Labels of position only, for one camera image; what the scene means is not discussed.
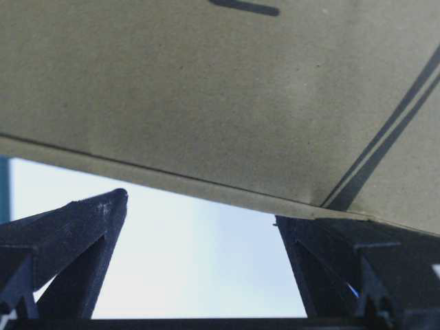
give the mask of black marking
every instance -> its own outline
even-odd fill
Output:
[[[280,10],[278,8],[270,7],[268,5],[259,5],[256,3],[239,0],[209,0],[209,2],[216,6],[244,10],[246,12],[253,12],[255,14],[262,14],[273,17],[280,15]]]
[[[351,174],[356,170],[356,168],[362,163],[362,161],[365,159],[365,157],[370,153],[371,150],[374,149],[374,147],[379,143],[379,141],[383,138],[383,136],[386,134],[386,132],[392,127],[392,125],[395,123],[395,121],[398,119],[398,117],[405,111],[405,109],[408,107],[408,105],[411,103],[411,101],[414,100],[415,96],[419,93],[420,89],[423,87],[423,85],[426,83],[426,81],[431,77],[434,70],[439,66],[440,64],[440,46],[437,47],[434,54],[431,56],[428,63],[426,63],[425,67],[421,71],[420,75],[417,77],[415,82],[412,84],[411,88],[406,92],[404,98],[400,101],[400,103],[397,105],[397,108],[394,110],[394,112],[391,114],[390,118],[387,119],[384,126],[377,132],[375,137],[368,143],[366,148],[362,151],[360,156],[355,160],[353,165],[348,169],[348,171],[342,176],[342,179],[336,184],[335,188],[330,192],[329,196],[323,201],[321,204],[321,207],[324,207],[325,204],[330,200],[330,198],[335,194],[335,192],[343,185],[343,183],[347,180],[348,177],[350,177]],[[350,198],[350,196],[344,196],[343,194],[347,193],[354,193],[354,191],[346,190],[345,188],[342,189],[338,195],[335,197],[335,199],[330,203],[330,205],[327,208],[332,208],[334,206],[338,206],[336,210],[347,210],[350,204],[347,205],[348,200],[351,201],[354,200],[354,198]]]

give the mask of dark blue post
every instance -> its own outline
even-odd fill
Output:
[[[0,223],[10,221],[9,159],[0,156]]]

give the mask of black line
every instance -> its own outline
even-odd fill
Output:
[[[280,10],[275,7],[270,7],[268,5],[258,5],[256,3],[250,3],[239,0],[209,0],[212,4],[216,6],[244,10],[246,12],[253,12],[255,14],[262,14],[267,16],[279,16]]]
[[[15,135],[12,135],[12,134],[7,134],[7,133],[0,132],[0,138],[7,138],[7,139],[13,140],[14,142],[17,142],[17,141],[18,142],[24,142],[24,143],[32,144],[34,146],[42,146],[42,147],[45,147],[45,148],[54,149],[54,150],[58,150],[58,151],[66,152],[66,153],[73,153],[73,154],[79,155],[79,156],[91,157],[91,158],[94,158],[96,160],[103,160],[103,161],[106,161],[106,162],[112,162],[112,163],[115,163],[115,164],[118,164],[118,165],[132,166],[132,167],[135,167],[135,168],[138,168],[138,169],[141,169],[141,170],[148,170],[148,171],[154,171],[156,173],[161,173],[161,174],[165,174],[165,175],[172,175],[172,176],[176,176],[176,177],[179,177],[179,178],[182,178],[182,179],[190,179],[190,180],[193,180],[195,182],[199,182],[199,183],[203,183],[203,184],[213,184],[215,186],[222,187],[222,188],[230,188],[230,189],[239,190],[239,191],[242,191],[242,192],[245,192],[245,193],[258,194],[258,195],[264,196],[264,197],[275,198],[275,199],[278,199],[280,201],[287,201],[287,202],[291,202],[291,203],[293,202],[295,204],[300,204],[300,205],[304,205],[304,206],[311,206],[313,208],[319,208],[319,206],[313,206],[313,205],[305,203],[303,201],[295,201],[293,199],[288,199],[288,198],[285,198],[285,197],[271,195],[271,194],[268,194],[266,192],[254,191],[254,190],[250,190],[250,189],[247,189],[247,188],[242,188],[242,187],[239,187],[239,186],[232,186],[232,185],[229,185],[229,184],[222,184],[221,182],[210,181],[210,180],[207,180],[207,179],[202,179],[202,178],[198,178],[198,177],[192,177],[190,175],[179,174],[177,172],[171,172],[171,171],[168,171],[168,170],[161,170],[159,168],[139,165],[139,164],[136,164],[136,163],[133,163],[133,162],[127,162],[127,161],[123,161],[123,160],[113,159],[113,158],[110,158],[110,157],[95,155],[93,153],[86,153],[84,151],[78,151],[76,149],[71,149],[71,148],[67,148],[67,147],[64,147],[64,146],[57,146],[55,144],[50,144],[50,143],[47,143],[47,142],[34,141],[34,140],[31,140],[31,139],[28,139],[28,138],[25,138],[25,137],[19,137],[19,136],[15,136]],[[9,155],[8,157],[21,157],[21,156]],[[363,214],[358,214],[358,213],[355,213],[355,212],[350,212],[350,214],[364,216]]]
[[[390,135],[382,142],[379,148],[372,154],[365,162],[361,169],[350,179],[347,185],[338,193],[336,198],[328,206],[332,210],[345,211],[356,198],[362,187],[365,185],[367,179],[379,165],[385,154],[390,150],[404,129],[408,126],[411,120],[417,115],[420,108],[429,98],[432,91],[440,82],[440,74],[437,74],[434,81],[430,84],[427,90],[423,93],[415,106],[406,114],[404,119],[393,129]]]
[[[68,320],[19,319],[11,320],[7,329],[15,330],[367,330],[363,318],[204,318],[204,319],[141,319],[141,320]]]
[[[385,135],[385,133],[391,128],[394,122],[398,119],[398,117],[405,111],[406,107],[411,103],[414,97],[419,93],[420,89],[426,83],[426,81],[431,77],[434,70],[439,66],[440,63],[440,45],[435,50],[434,54],[431,56],[428,63],[426,63],[425,67],[412,84],[411,88],[406,92],[404,98],[397,105],[397,108],[391,114],[390,118],[387,119],[384,126],[377,132],[375,137],[368,143],[366,148],[362,151],[360,156],[355,160],[353,165],[348,169],[348,171],[344,174],[342,179],[336,184],[335,188],[330,192],[327,198],[321,204],[321,207],[324,207],[327,201],[334,195],[334,193],[341,187],[341,185],[345,182],[345,180],[354,172],[354,170],[358,167],[358,165],[364,160],[364,158],[369,154],[369,152],[375,147],[375,145],[380,141],[380,139]]]

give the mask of cardboard surface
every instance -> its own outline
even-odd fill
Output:
[[[437,2],[263,2],[2,1],[0,153],[440,232]]]

